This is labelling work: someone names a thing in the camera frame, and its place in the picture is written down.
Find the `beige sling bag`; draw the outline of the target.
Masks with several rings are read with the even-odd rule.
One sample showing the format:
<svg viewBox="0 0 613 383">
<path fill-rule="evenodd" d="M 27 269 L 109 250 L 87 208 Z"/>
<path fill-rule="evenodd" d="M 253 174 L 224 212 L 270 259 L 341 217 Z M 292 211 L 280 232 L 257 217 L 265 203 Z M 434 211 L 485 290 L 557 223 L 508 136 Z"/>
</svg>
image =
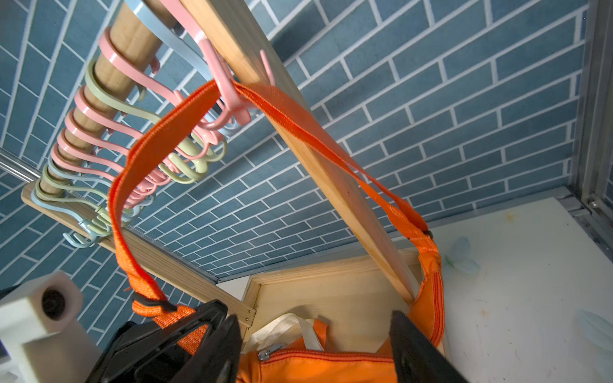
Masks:
<svg viewBox="0 0 613 383">
<path fill-rule="evenodd" d="M 245 342 L 242 353 L 264 351 L 283 340 L 289 341 L 291 336 L 302 338 L 307 350 L 323 351 L 323 341 L 319 340 L 314 324 L 315 319 L 302 319 L 293 313 L 282 314 L 254 332 Z"/>
</svg>

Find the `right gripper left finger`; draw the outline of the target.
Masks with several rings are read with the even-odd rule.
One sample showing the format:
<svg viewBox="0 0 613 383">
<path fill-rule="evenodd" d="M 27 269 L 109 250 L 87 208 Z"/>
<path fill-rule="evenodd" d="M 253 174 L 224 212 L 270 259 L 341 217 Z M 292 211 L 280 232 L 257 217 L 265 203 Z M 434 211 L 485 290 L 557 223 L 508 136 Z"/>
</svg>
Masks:
<svg viewBox="0 0 613 383">
<path fill-rule="evenodd" d="M 239 322 L 231 315 L 201 342 L 170 382 L 236 382 L 241 346 Z"/>
</svg>

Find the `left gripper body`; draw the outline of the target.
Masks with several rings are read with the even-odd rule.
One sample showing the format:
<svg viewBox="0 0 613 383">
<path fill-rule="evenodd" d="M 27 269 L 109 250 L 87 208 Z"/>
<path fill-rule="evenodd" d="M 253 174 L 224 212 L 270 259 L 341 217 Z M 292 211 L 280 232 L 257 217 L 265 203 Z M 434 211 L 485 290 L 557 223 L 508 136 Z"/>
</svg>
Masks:
<svg viewBox="0 0 613 383">
<path fill-rule="evenodd" d="M 169 382 L 189 359 L 177 345 L 187 322 L 167 328 L 155 322 L 126 322 L 94 365 L 88 382 Z"/>
</svg>

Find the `orange bag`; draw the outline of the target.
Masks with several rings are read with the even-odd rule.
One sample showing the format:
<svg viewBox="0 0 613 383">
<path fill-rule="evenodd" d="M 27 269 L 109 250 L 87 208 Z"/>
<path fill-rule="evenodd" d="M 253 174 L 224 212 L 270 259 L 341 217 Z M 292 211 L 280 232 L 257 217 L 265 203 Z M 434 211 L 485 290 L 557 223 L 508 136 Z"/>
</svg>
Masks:
<svg viewBox="0 0 613 383">
<path fill-rule="evenodd" d="M 308 111 L 283 91 L 265 84 L 233 82 L 233 85 L 242 99 L 356 179 L 397 230 L 415 245 L 424 279 L 410 312 L 405 315 L 437 349 L 445 331 L 442 258 L 423 218 L 359 166 Z M 110 188 L 116 258 L 129 278 L 134 300 L 168 301 L 156 281 L 133 257 L 121 232 L 122 209 L 132 190 L 174 150 L 219 98 L 216 83 L 209 81 L 182 101 L 129 151 L 125 169 Z M 240 354 L 236 382 L 398 382 L 390 338 L 375 354 L 331 353 L 325 348 L 327 327 L 315 322 L 314 328 L 323 341 L 323 351 L 307 350 L 299 338 L 289 345 L 279 343 L 264 351 Z"/>
</svg>

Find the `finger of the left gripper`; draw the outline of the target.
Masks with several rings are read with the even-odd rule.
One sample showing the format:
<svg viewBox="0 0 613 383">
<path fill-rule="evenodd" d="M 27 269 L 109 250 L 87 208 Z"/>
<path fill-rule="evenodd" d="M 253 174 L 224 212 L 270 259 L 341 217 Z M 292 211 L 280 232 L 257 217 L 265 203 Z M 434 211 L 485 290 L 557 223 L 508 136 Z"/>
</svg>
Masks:
<svg viewBox="0 0 613 383">
<path fill-rule="evenodd" d="M 170 327 L 181 321 L 187 322 L 186 335 L 181 335 L 177 345 L 185 350 L 191 358 L 213 331 L 217 330 L 228 315 L 228 307 L 219 300 L 191 308 L 185 305 L 173 305 L 168 301 L 135 299 L 132 308 L 137 314 L 149 317 L 161 328 Z"/>
</svg>

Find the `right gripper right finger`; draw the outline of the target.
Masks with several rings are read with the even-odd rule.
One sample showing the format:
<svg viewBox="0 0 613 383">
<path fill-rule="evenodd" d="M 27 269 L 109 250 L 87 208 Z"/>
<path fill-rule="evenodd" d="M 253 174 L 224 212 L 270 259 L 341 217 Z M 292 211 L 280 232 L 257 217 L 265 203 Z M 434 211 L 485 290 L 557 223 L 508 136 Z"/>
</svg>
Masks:
<svg viewBox="0 0 613 383">
<path fill-rule="evenodd" d="M 401 311 L 392 313 L 390 344 L 398 382 L 467 382 Z"/>
</svg>

